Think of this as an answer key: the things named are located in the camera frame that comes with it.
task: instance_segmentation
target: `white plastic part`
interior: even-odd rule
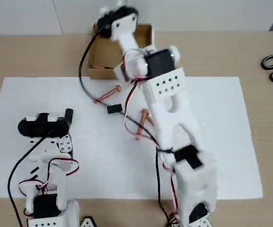
[[[104,16],[104,15],[108,14],[109,11],[110,10],[109,10],[108,6],[104,6],[104,7],[100,8],[100,14],[101,14],[101,16]]]
[[[58,216],[51,218],[29,218],[29,227],[79,227],[80,207],[77,201],[68,201],[68,207]]]
[[[29,143],[35,144],[40,138],[30,138]],[[69,135],[62,138],[46,138],[38,147],[35,148],[33,153],[28,156],[31,162],[31,173],[26,177],[32,178],[34,175],[38,175],[37,180],[46,182],[47,180],[47,168],[48,162],[53,158],[71,158],[68,152],[72,151],[72,142]],[[48,191],[57,191],[57,207],[59,210],[64,210],[67,207],[67,177],[66,171],[72,168],[71,162],[54,160],[53,165],[50,168],[49,184],[47,186]],[[34,197],[39,195],[39,191],[36,190],[35,182],[26,182],[20,184],[20,189],[26,194],[26,211],[33,212],[33,200]]]
[[[50,170],[50,184],[57,187],[57,207],[59,210],[65,210],[67,208],[67,180],[63,170],[58,166],[51,165]]]
[[[125,70],[130,79],[145,77],[148,73],[147,63],[141,49],[133,49],[126,52]]]
[[[21,191],[26,195],[26,211],[30,214],[34,212],[34,197],[40,194],[40,191],[36,188],[38,184],[37,182],[24,182],[20,184]]]
[[[125,77],[124,77],[124,74],[123,74],[123,72],[122,72],[121,65],[122,65],[122,63],[121,63],[120,65],[117,65],[117,66],[113,69],[113,72],[114,72],[114,74],[116,75],[117,79],[119,79],[119,80],[124,80]]]
[[[47,116],[47,121],[48,121],[48,122],[56,122],[57,119],[58,119],[58,117],[55,116],[55,115],[52,115],[52,114],[49,114],[49,115]]]
[[[34,122],[36,119],[37,119],[36,116],[27,116],[26,117],[27,122]]]
[[[80,227],[96,227],[90,218],[85,218]]]
[[[125,54],[127,50],[138,48],[133,36],[136,26],[137,15],[134,13],[115,20],[111,25],[111,40],[119,42],[123,54]]]
[[[144,95],[151,102],[162,101],[186,88],[186,77],[183,68],[148,80],[144,85]]]
[[[176,46],[170,46],[168,47],[170,53],[171,53],[171,57],[174,61],[174,63],[176,65],[178,65],[179,61],[180,61],[180,53],[179,53],[179,50]]]
[[[212,227],[207,218],[201,218],[189,225],[190,227]]]
[[[141,87],[143,87],[143,93],[152,114],[155,138],[161,150],[172,149],[172,134],[176,125],[180,125],[183,128],[191,143],[198,150],[205,150],[203,135],[188,101],[188,94],[185,89],[186,78],[182,68],[150,79],[142,84]],[[171,97],[173,105],[169,111],[166,109],[163,101],[167,97]]]
[[[179,222],[184,227],[189,226],[189,215],[199,203],[205,203],[208,213],[214,212],[216,206],[216,162],[207,152],[199,152],[198,158],[203,165],[196,169],[186,160],[175,165]]]
[[[58,145],[59,145],[59,150],[62,153],[65,153],[65,152],[68,153],[72,151],[72,143],[71,143],[71,139],[69,135],[66,135],[60,138],[58,141]]]

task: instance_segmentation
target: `black connector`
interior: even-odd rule
[[[118,112],[122,112],[123,108],[121,104],[115,104],[115,105],[109,105],[107,107],[107,112],[109,114],[113,114],[113,113],[118,113]]]
[[[51,218],[60,213],[57,207],[57,194],[39,195],[34,198],[34,218]]]

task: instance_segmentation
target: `black plastic piece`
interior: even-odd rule
[[[21,135],[28,137],[44,137],[51,132],[50,137],[63,137],[68,134],[73,110],[66,109],[65,116],[59,117],[55,122],[49,122],[49,113],[40,113],[34,122],[28,122],[26,118],[20,121],[18,130]]]
[[[34,198],[34,218],[50,218],[58,216],[61,211],[57,207],[57,194],[39,195]]]
[[[121,71],[123,73],[125,81],[128,82],[129,81],[129,77],[128,77],[127,73],[126,73],[125,65],[121,64],[120,68],[121,68]]]
[[[146,55],[144,59],[148,65],[148,79],[152,79],[175,70],[174,60],[168,49]]]
[[[177,162],[185,159],[189,163],[192,169],[196,169],[203,165],[199,160],[198,150],[193,145],[188,145],[174,152],[174,157]]]
[[[118,8],[116,11],[110,11],[108,14],[104,15],[104,17],[100,18],[97,22],[98,29],[100,29],[105,23],[110,20],[110,22],[105,25],[105,28],[103,28],[100,32],[100,35],[105,38],[111,37],[111,25],[115,20],[118,20],[120,18],[126,17],[130,14],[135,13],[136,20],[138,18],[138,11],[134,7],[128,7],[128,6],[122,6]]]
[[[107,107],[107,112],[109,114],[118,113],[118,112],[121,112],[122,110],[123,108],[121,104],[109,105]]]
[[[199,220],[207,214],[207,207],[203,202],[201,202],[196,207],[194,207],[193,211],[189,215],[189,223],[195,222],[196,220]]]

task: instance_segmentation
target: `black cable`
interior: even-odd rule
[[[158,149],[156,149],[156,153],[155,153],[155,170],[156,170],[156,178],[157,178],[157,198],[158,198],[158,202],[159,202],[159,206],[161,208],[161,210],[163,211],[166,219],[167,219],[167,224],[169,224],[170,219],[168,217],[167,212],[165,211],[164,207],[162,206],[162,202],[161,202],[161,180],[160,180],[160,171],[159,171],[159,162],[158,162]]]
[[[86,50],[85,50],[85,52],[84,52],[84,54],[83,54],[83,56],[82,56],[82,58],[81,58],[81,61],[80,61],[80,64],[79,64],[79,82],[80,82],[80,85],[81,85],[83,91],[85,92],[85,94],[86,94],[89,98],[91,98],[93,101],[97,100],[97,98],[94,97],[94,96],[85,88],[85,86],[84,86],[84,83],[83,83],[83,81],[82,81],[82,66],[83,66],[83,63],[84,63],[84,61],[85,61],[85,58],[86,58],[86,56],[87,56],[87,54],[88,54],[88,52],[89,52],[91,46],[93,45],[95,39],[99,36],[99,34],[100,34],[100,32],[102,31],[102,29],[103,29],[108,23],[110,23],[111,19],[112,19],[112,16],[111,16],[110,19],[107,20],[106,23],[105,23],[100,29],[98,29],[97,32],[94,34],[94,36],[92,37],[91,41],[89,42],[89,44],[88,44],[88,46],[87,46],[87,48],[86,48]],[[107,103],[102,102],[102,101],[98,101],[98,103],[102,104],[102,105],[105,106],[105,107],[109,106]],[[149,135],[149,137],[150,137],[156,144],[158,144],[157,141],[156,141],[156,139],[155,139],[155,137],[149,132],[148,129],[146,129],[145,127],[143,127],[142,125],[140,125],[140,124],[139,124],[136,120],[134,120],[132,117],[130,117],[130,116],[128,116],[128,115],[127,115],[126,117],[127,117],[130,121],[132,121],[134,124],[136,124],[138,127],[141,127],[145,132],[147,132],[148,135]]]
[[[16,217],[17,217],[17,220],[18,220],[18,223],[19,223],[19,226],[20,227],[23,227],[23,224],[22,224],[22,221],[21,221],[21,219],[20,219],[20,215],[19,215],[19,212],[18,212],[18,209],[17,209],[17,207],[16,207],[16,204],[15,204],[15,202],[14,202],[14,199],[13,199],[13,197],[12,197],[12,194],[11,194],[11,191],[10,191],[10,182],[11,182],[11,180],[12,180],[12,177],[13,177],[13,175],[14,175],[14,172],[15,172],[15,170],[17,169],[17,167],[18,167],[18,165],[36,148],[36,147],[38,147],[39,146],[39,144],[40,143],[42,143],[45,139],[46,139],[46,137],[48,137],[50,134],[52,133],[52,131],[51,132],[49,132],[48,134],[47,134],[47,136],[44,136],[44,137],[42,137],[37,143],[35,143],[35,145],[33,145],[33,147],[32,148],[30,148],[18,161],[17,161],[17,163],[15,164],[15,166],[14,166],[14,168],[12,169],[12,171],[10,172],[10,175],[9,175],[9,180],[8,180],[8,193],[9,193],[9,200],[10,200],[10,202],[12,203],[12,205],[13,205],[13,208],[14,208],[14,211],[15,211],[15,213],[16,213]]]

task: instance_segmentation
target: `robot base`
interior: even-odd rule
[[[67,209],[51,218],[34,218],[28,220],[29,227],[79,227],[80,207],[77,201],[68,201]]]

